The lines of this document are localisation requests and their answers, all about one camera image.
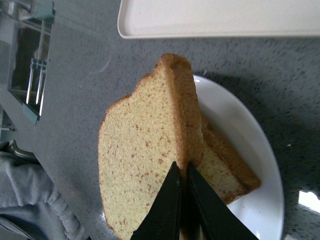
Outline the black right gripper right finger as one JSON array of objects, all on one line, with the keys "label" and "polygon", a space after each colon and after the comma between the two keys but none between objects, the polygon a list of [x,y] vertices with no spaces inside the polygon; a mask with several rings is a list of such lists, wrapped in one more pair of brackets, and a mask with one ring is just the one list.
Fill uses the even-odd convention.
[{"label": "black right gripper right finger", "polygon": [[196,167],[188,164],[187,194],[195,222],[207,240],[256,240],[230,211]]}]

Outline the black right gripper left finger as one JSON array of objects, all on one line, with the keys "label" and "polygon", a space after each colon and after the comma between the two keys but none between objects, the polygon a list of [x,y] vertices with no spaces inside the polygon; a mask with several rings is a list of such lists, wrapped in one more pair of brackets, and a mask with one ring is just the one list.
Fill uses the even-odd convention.
[{"label": "black right gripper left finger", "polygon": [[164,182],[132,240],[178,240],[181,227],[182,186],[180,171],[173,162]]}]

